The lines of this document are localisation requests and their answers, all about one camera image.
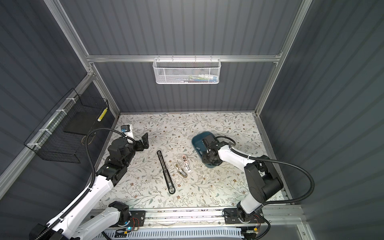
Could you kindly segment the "pink mini stapler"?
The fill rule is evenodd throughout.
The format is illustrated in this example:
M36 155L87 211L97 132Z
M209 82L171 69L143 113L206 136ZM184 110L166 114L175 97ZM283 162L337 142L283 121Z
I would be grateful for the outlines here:
M190 166L190 164L189 164L189 162L188 162L187 156L186 156L186 155L183 155L183 156L182 156L182 159L183 159L183 163L184 163L184 166L185 166L186 171L187 171L188 173L190 173L190 172L192 171L192 169L191 169L191 166Z

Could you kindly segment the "beige mini stapler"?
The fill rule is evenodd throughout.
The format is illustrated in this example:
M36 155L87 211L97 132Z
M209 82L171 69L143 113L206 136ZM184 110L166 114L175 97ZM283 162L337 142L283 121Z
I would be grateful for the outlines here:
M184 171L184 169L179 165L179 164L175 164L175 167L178 171L178 173L183 177L183 178L187 178L188 177L188 173L186 171Z

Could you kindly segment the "black stapler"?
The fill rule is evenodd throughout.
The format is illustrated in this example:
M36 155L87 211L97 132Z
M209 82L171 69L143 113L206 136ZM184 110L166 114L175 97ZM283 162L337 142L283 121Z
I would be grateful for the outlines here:
M168 171L168 169L166 167L166 164L165 164L162 152L160 150L157 151L157 156L158 156L159 161L160 161L161 166L162 166L163 175L164 175L164 178L165 178L165 181L166 181L166 185L167 185L168 191L169 191L169 193L171 195L173 195L173 194L175 194L176 189L175 189L174 183L172 181L171 175L170 175L170 173L169 173L169 171Z

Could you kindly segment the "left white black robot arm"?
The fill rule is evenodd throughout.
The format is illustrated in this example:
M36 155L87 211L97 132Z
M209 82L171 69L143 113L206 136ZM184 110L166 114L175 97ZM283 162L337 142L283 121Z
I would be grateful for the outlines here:
M133 138L129 125L117 132L120 137L108 147L105 164L96 170L91 166L91 180L87 187L57 216L46 224L37 224L30 232L31 240L92 240L111 226L128 228L139 222L132 217L128 205L114 201L100 214L83 222L96 203L112 190L126 174L136 152L149 148L149 135L141 140Z

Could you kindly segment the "teal plastic tray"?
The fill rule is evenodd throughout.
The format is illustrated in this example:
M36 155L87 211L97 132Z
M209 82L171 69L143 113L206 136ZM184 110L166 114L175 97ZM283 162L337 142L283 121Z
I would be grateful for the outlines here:
M202 132L192 138L192 145L207 168L215 168L223 163L216 150L208 149L211 143L219 143L211 132Z

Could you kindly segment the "yellow marker pen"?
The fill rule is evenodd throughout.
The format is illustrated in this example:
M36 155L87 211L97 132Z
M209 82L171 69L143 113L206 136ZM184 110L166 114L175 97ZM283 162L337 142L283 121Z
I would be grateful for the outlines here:
M105 117L105 115L106 115L106 113L108 112L108 107L106 107L102 112L101 112L101 114L99 115L99 117L98 117L98 119L97 119L97 121L98 122L101 122L102 120L103 120L103 118Z

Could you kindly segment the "black flat pad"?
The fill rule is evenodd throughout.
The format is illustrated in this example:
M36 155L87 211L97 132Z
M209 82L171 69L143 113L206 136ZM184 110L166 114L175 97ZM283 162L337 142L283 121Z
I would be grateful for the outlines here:
M68 134L86 136L91 130L102 127L102 122L98 122L98 114L77 112L68 124L64 127L63 132Z

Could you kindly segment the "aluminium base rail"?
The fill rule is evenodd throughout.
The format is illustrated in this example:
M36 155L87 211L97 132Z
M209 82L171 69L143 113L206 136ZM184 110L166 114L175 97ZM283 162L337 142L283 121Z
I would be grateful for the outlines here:
M253 224L226 224L225 207L159 208L143 209L140 229L192 228L192 227L240 227ZM299 225L307 222L299 205L268 205L262 208L263 216L271 225Z

